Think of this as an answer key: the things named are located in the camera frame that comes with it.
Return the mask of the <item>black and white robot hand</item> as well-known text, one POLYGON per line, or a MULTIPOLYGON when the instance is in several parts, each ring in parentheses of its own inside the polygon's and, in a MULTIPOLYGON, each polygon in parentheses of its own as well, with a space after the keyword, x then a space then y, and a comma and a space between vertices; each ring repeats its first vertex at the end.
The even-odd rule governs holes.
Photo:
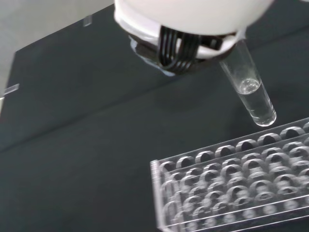
POLYGON ((116 0, 114 19, 134 53, 167 76, 223 58, 270 0, 116 0))

